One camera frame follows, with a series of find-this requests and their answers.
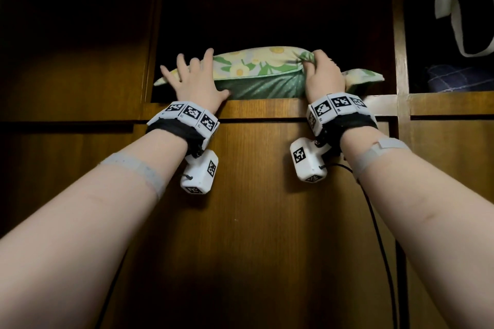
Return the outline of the person's left hand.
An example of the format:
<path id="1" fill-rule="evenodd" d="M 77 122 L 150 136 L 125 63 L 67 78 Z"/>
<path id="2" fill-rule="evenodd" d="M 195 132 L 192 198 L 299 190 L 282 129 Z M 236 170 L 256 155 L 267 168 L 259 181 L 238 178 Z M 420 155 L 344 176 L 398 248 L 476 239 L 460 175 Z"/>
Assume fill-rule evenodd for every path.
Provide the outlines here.
<path id="1" fill-rule="evenodd" d="M 184 55 L 180 53 L 176 58 L 180 87 L 174 91 L 178 101 L 193 102 L 215 114 L 218 110 L 214 110 L 214 93 L 218 89 L 213 80 L 213 55 L 213 48 L 207 49 L 201 60 L 201 75 L 190 76 L 189 65 L 186 64 Z"/>

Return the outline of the grey tape strip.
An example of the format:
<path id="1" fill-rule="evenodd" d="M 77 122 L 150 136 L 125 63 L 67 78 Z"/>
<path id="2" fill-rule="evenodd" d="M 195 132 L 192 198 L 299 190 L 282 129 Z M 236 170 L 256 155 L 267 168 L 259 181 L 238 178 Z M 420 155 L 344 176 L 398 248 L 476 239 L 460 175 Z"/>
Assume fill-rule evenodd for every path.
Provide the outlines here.
<path id="1" fill-rule="evenodd" d="M 380 156 L 388 153 L 392 149 L 404 149 L 410 148 L 403 141 L 395 138 L 382 138 L 372 145 L 366 152 L 363 152 L 357 157 L 352 166 L 353 176 L 358 184 L 360 184 L 360 176 L 366 170 L 366 168 L 374 162 Z"/>
<path id="2" fill-rule="evenodd" d="M 115 165 L 133 171 L 141 176 L 148 186 L 154 189 L 157 201 L 159 201 L 165 192 L 165 183 L 161 176 L 149 165 L 136 157 L 127 155 L 122 152 L 116 152 L 102 160 L 100 165 Z"/>

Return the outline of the blue checked folded cloth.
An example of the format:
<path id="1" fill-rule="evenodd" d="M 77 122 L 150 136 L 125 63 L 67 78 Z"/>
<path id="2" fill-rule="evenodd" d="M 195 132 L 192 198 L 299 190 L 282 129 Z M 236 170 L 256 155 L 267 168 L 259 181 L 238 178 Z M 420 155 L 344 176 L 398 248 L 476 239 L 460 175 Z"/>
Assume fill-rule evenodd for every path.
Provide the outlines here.
<path id="1" fill-rule="evenodd" d="M 425 73 L 431 93 L 494 91 L 494 69 L 439 64 L 428 67 Z"/>

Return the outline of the person's right hand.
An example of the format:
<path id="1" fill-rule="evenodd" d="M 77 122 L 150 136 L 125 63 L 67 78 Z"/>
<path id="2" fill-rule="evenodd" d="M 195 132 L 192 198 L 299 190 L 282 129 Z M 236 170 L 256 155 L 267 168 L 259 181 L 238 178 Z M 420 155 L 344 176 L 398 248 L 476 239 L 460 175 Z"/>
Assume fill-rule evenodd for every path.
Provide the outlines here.
<path id="1" fill-rule="evenodd" d="M 344 93 L 345 81 L 340 68 L 322 50 L 313 51 L 316 74 L 305 81 L 305 95 L 309 104 L 328 94 Z"/>

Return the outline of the brown wooden wardrobe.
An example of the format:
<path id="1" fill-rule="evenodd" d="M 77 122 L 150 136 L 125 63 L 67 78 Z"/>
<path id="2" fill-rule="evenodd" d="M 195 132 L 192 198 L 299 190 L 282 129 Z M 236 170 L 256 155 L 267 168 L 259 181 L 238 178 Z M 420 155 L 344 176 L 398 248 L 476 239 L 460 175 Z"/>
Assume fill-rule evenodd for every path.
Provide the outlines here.
<path id="1" fill-rule="evenodd" d="M 171 99 L 158 62 L 263 45 L 323 49 L 384 75 L 380 129 L 494 201 L 494 93 L 416 92 L 455 44 L 433 0 L 0 0 L 0 236 L 144 135 Z M 102 329 L 393 327 L 371 215 L 350 173 L 300 182 L 301 99 L 232 100 L 208 195 L 174 178 L 132 242 Z"/>

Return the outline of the white marker wristband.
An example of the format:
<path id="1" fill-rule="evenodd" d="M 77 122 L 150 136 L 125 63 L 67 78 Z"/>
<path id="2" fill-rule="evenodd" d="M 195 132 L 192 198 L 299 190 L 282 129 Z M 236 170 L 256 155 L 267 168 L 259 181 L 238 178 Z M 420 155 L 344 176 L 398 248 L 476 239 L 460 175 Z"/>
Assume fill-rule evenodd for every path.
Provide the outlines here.
<path id="1" fill-rule="evenodd" d="M 310 103 L 306 118 L 316 140 L 339 152 L 340 140 L 347 130 L 378 128 L 374 114 L 361 98 L 348 93 L 328 94 Z"/>
<path id="2" fill-rule="evenodd" d="M 187 142 L 186 156 L 200 157 L 219 127 L 213 113 L 193 102 L 174 101 L 148 123 L 146 133 L 167 131 Z"/>

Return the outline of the green floral pillow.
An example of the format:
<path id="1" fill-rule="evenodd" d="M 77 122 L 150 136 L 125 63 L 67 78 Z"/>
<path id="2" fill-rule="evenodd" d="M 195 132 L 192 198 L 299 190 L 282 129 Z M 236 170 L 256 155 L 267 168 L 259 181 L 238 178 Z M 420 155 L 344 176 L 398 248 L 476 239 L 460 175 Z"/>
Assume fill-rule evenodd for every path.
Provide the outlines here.
<path id="1" fill-rule="evenodd" d="M 269 46 L 213 55 L 213 80 L 235 100 L 301 98 L 305 95 L 303 61 L 315 63 L 313 52 L 298 47 Z M 384 76 L 368 69 L 341 71 L 345 93 L 362 94 Z M 155 87 L 164 86 L 163 77 Z"/>

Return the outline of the person's left forearm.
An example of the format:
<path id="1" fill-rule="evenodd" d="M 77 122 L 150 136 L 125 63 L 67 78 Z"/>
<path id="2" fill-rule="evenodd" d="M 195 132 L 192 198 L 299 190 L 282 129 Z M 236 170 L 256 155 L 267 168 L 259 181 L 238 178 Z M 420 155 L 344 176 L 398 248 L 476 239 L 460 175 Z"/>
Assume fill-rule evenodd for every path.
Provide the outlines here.
<path id="1" fill-rule="evenodd" d="M 0 239 L 0 329 L 86 328 L 158 202 L 145 177 L 99 164 Z"/>

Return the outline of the person's right forearm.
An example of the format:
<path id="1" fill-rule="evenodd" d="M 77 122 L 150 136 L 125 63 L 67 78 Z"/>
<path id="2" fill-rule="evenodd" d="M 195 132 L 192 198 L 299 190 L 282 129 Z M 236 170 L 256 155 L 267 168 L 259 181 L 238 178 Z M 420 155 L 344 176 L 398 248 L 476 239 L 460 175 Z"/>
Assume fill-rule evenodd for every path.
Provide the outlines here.
<path id="1" fill-rule="evenodd" d="M 494 205 L 409 149 L 385 148 L 371 126 L 343 133 L 340 147 L 444 319 L 494 329 Z"/>

